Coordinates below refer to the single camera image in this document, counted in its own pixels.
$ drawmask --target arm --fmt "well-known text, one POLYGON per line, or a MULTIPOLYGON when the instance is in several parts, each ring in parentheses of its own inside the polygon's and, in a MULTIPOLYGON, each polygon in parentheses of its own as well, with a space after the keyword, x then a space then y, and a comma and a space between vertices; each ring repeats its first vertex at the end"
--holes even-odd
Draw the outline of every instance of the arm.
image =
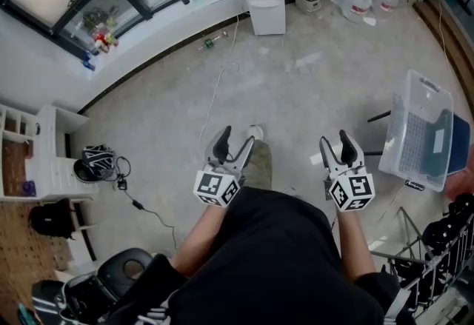
POLYGON ((362 275, 375 272, 375 264, 356 212, 338 212, 342 266, 346 276, 356 281, 362 275))
POLYGON ((226 209, 208 206, 194 225, 190 234, 171 258, 171 266, 182 275, 190 277, 209 257, 209 251, 221 229, 226 209))

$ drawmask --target leg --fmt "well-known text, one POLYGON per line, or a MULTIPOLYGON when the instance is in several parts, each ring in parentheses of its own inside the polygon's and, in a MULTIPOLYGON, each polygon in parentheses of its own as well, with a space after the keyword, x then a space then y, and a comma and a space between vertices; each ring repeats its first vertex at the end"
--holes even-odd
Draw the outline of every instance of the leg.
POLYGON ((259 188, 261 190, 272 189, 272 153, 270 146, 259 138, 263 138, 263 131, 259 127, 252 126, 249 134, 261 133, 261 137, 256 136, 253 153, 250 156, 249 164, 244 168, 244 187, 259 188))

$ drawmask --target wire rack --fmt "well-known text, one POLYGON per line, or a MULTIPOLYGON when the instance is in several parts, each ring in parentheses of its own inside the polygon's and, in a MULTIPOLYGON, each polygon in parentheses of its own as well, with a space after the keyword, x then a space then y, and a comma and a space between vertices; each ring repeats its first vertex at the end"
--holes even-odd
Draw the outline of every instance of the wire rack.
POLYGON ((397 277, 402 288, 411 291, 409 311, 415 318, 426 312, 458 279, 472 258, 474 241, 474 214, 468 219, 446 249, 434 255, 433 251, 422 241, 421 233, 403 207, 399 212, 407 235, 407 244, 395 255, 372 251, 373 255, 386 258, 390 273, 397 277), (410 228, 415 239, 410 240, 410 228), (396 266, 416 264, 420 273, 408 281, 397 273, 396 266))

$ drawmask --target concrete floor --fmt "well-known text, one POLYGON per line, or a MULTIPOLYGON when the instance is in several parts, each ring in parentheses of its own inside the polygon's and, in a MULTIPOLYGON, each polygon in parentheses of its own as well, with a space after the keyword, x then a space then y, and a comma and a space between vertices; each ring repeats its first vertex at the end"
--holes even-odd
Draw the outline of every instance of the concrete floor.
MULTIPOLYGON (((348 22, 328 0, 323 7, 316 16, 305 16, 287 5, 284 36, 256 37, 249 19, 240 22, 199 152, 228 124, 235 151, 247 126, 260 124, 273 152, 274 189, 295 187, 332 222, 333 203, 324 200, 326 172, 322 164, 313 166, 310 156, 319 153, 323 135, 337 144, 340 129, 365 150, 381 150, 388 118, 373 124, 366 120, 391 108, 392 93, 409 69, 452 92, 455 111, 471 127, 473 119, 442 49, 412 9, 397 10, 372 27, 348 22)), ((73 136, 76 156, 85 145, 106 143, 130 160, 129 193, 176 227, 178 243, 204 210, 192 194, 202 166, 196 142, 234 28, 227 27, 230 37, 212 50, 198 51, 201 41, 196 41, 134 76, 88 110, 90 121, 73 136)), ((380 249, 398 247, 400 205, 421 231, 441 217, 441 194, 402 188, 400 178, 378 171, 377 157, 367 158, 366 165, 377 195, 360 212, 369 244, 386 237, 380 249)), ((101 185, 85 212, 98 224, 90 230, 98 259, 128 247, 173 253, 170 230, 154 215, 132 207, 111 184, 101 185)))

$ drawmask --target metal rack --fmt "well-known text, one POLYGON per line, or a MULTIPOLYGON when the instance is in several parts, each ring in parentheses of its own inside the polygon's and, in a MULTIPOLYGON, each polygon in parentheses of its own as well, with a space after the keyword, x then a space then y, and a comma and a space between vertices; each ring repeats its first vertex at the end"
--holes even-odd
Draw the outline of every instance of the metal rack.
POLYGON ((403 207, 400 207, 399 212, 403 215, 405 231, 407 234, 407 245, 395 255, 386 254, 382 252, 372 251, 373 255, 386 258, 390 268, 390 273, 397 277, 402 283, 401 277, 395 268, 396 261, 410 262, 413 264, 420 264, 423 266, 423 272, 414 278, 411 282, 406 284, 403 282, 404 289, 412 291, 415 290, 415 306, 413 316, 419 317, 426 312, 458 279, 464 268, 470 263, 472 258, 472 248, 474 241, 474 214, 468 219, 466 224, 461 228, 454 239, 448 243, 446 249, 440 255, 434 255, 432 250, 421 240, 421 233, 413 223, 413 220, 408 215, 403 207), (415 240, 410 240, 410 227, 416 234, 415 240), (435 294, 436 277, 442 279, 442 292, 435 294), (420 283, 423 279, 431 279, 431 292, 427 301, 420 302, 418 300, 420 295, 420 283))

